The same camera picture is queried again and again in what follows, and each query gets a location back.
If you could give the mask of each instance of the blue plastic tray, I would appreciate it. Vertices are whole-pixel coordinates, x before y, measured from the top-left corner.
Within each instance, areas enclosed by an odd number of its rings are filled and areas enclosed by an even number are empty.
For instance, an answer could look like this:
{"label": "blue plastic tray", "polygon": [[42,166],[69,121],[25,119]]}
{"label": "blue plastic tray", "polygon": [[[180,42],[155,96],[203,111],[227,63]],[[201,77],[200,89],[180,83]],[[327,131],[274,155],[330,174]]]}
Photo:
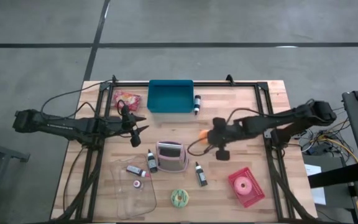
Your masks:
{"label": "blue plastic tray", "polygon": [[147,108],[152,113],[190,113],[194,108],[192,80],[150,80]]}

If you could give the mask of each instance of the donut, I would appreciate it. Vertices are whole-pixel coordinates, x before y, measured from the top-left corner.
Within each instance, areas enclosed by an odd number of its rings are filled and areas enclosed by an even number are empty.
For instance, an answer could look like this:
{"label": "donut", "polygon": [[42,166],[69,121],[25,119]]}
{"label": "donut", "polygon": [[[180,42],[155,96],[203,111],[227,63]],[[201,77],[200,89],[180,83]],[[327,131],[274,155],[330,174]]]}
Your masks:
{"label": "donut", "polygon": [[134,187],[135,187],[136,189],[139,189],[139,188],[142,188],[142,187],[143,187],[143,184],[142,184],[141,181],[135,180],[135,181],[134,181]]}
{"label": "donut", "polygon": [[176,208],[183,208],[189,202],[189,194],[186,190],[176,189],[171,194],[171,203]]}
{"label": "donut", "polygon": [[247,177],[238,177],[234,181],[234,189],[241,195],[247,195],[252,190],[252,182]]}

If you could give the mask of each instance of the small bottle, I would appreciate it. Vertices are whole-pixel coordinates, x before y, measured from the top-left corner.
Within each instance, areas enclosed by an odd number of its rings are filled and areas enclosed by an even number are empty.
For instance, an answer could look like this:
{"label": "small bottle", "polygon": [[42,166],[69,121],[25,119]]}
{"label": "small bottle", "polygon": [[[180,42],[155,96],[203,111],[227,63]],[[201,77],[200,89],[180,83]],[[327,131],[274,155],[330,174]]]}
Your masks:
{"label": "small bottle", "polygon": [[194,114],[197,115],[197,113],[200,111],[201,106],[201,96],[196,95],[194,99]]}
{"label": "small bottle", "polygon": [[158,171],[157,163],[155,161],[153,153],[149,149],[149,153],[147,154],[147,165],[149,165],[149,169],[151,173],[155,173]]}
{"label": "small bottle", "polygon": [[136,166],[131,166],[131,165],[127,166],[127,172],[136,174],[139,177],[150,177],[150,174],[148,174],[146,171]]}
{"label": "small bottle", "polygon": [[204,171],[201,168],[201,166],[198,165],[198,162],[196,162],[196,175],[197,175],[197,180],[198,180],[198,183],[200,184],[200,187],[204,187],[204,186],[208,185],[206,178],[205,178]]}

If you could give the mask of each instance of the red basket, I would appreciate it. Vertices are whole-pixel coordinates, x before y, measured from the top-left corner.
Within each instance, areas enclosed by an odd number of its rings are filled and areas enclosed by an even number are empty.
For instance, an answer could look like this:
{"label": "red basket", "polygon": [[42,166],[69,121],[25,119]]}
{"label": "red basket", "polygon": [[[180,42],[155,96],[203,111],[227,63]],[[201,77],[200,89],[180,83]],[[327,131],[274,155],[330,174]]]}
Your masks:
{"label": "red basket", "polygon": [[[252,190],[247,195],[241,195],[236,192],[234,189],[234,181],[238,177],[247,177],[252,182]],[[259,187],[258,182],[255,180],[252,172],[249,170],[248,167],[243,168],[229,176],[229,183],[232,187],[234,193],[236,193],[237,198],[239,199],[240,203],[245,207],[248,208],[249,206],[257,203],[259,200],[265,198],[265,194],[262,189]]]}

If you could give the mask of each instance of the concrete floor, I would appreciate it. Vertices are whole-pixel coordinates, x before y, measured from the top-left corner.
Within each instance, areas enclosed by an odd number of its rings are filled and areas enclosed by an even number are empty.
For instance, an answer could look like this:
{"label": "concrete floor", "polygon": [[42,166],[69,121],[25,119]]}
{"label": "concrete floor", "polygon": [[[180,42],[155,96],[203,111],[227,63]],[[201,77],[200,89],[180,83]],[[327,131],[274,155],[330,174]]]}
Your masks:
{"label": "concrete floor", "polygon": [[[92,43],[104,0],[0,0],[1,43]],[[112,0],[101,42],[358,42],[358,0]],[[39,109],[78,89],[91,49],[0,49],[0,145],[31,153],[12,161],[0,190],[0,223],[48,220],[67,141],[19,134],[16,110]],[[292,106],[310,98],[341,107],[358,90],[358,47],[99,49],[90,80],[285,80]],[[52,102],[66,115],[79,94]],[[351,130],[342,134],[356,148]],[[339,213],[319,207],[331,218]]]}

